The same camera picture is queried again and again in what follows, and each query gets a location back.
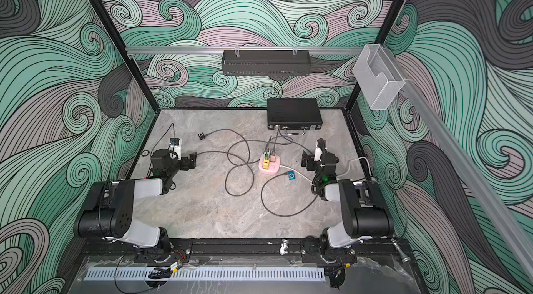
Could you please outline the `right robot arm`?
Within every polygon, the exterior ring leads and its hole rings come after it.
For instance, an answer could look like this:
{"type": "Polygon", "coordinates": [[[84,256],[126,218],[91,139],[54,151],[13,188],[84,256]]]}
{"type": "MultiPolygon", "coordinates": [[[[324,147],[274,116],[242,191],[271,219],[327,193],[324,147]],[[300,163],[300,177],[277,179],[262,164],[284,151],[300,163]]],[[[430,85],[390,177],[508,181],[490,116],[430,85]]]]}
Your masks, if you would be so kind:
{"type": "Polygon", "coordinates": [[[316,197],[340,204],[341,221],[323,230],[322,252],[349,248],[357,242],[390,238],[394,221],[390,216],[378,183],[369,179],[341,179],[336,174],[339,159],[331,152],[302,154],[301,166],[315,176],[311,191],[316,197]]]}

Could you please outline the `blue mp3 player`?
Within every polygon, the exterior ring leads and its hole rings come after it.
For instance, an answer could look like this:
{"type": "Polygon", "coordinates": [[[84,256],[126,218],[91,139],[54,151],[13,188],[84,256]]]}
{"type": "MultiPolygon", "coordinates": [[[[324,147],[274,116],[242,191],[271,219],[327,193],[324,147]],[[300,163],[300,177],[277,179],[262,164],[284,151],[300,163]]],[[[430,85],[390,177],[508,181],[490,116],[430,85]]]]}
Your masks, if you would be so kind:
{"type": "Polygon", "coordinates": [[[295,180],[295,179],[296,179],[296,174],[295,174],[294,171],[292,171],[292,170],[291,170],[291,171],[288,171],[288,172],[287,172],[287,175],[288,175],[288,178],[289,178],[290,180],[295,180]]]}

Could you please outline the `yellow charger cube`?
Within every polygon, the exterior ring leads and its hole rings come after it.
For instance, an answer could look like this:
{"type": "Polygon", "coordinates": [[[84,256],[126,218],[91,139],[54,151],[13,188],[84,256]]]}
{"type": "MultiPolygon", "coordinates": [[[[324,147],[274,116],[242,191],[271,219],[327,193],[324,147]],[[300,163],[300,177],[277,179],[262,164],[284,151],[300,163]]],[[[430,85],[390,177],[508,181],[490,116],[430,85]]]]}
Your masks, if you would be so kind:
{"type": "Polygon", "coordinates": [[[262,162],[262,168],[263,169],[268,169],[269,168],[269,158],[267,156],[264,157],[263,159],[263,162],[262,162]]]}

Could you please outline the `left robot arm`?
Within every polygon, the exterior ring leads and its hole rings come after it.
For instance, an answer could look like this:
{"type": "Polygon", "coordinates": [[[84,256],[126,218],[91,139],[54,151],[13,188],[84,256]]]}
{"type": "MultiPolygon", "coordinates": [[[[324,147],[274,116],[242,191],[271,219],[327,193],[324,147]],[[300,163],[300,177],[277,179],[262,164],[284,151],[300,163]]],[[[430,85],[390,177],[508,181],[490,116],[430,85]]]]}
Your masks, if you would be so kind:
{"type": "Polygon", "coordinates": [[[174,150],[159,149],[151,155],[151,168],[145,178],[94,183],[76,217],[74,233],[80,238],[121,241],[169,254],[172,244],[167,231],[135,219],[133,209],[140,200],[171,191],[174,176],[195,169],[197,156],[196,152],[183,156],[174,150]]]}

